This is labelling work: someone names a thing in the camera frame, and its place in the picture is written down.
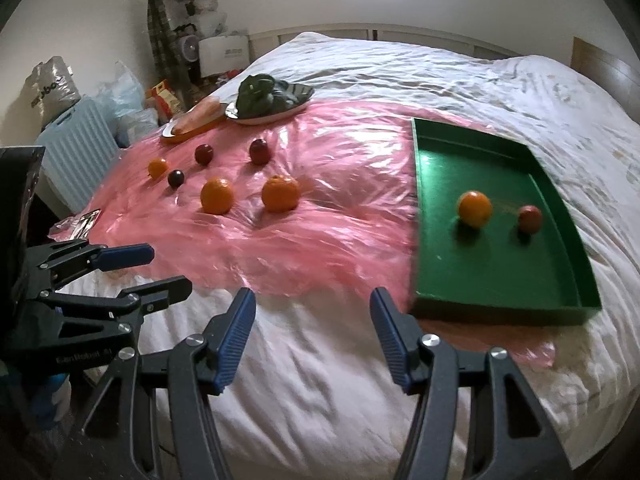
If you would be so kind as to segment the blue gloved left hand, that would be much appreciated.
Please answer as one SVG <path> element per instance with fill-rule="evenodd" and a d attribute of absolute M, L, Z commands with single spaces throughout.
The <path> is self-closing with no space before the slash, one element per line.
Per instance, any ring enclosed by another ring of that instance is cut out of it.
<path fill-rule="evenodd" d="M 65 374 L 58 374 L 39 390 L 32 401 L 30 412 L 40 430 L 49 430 L 58 424 L 70 409 L 72 385 Z"/>

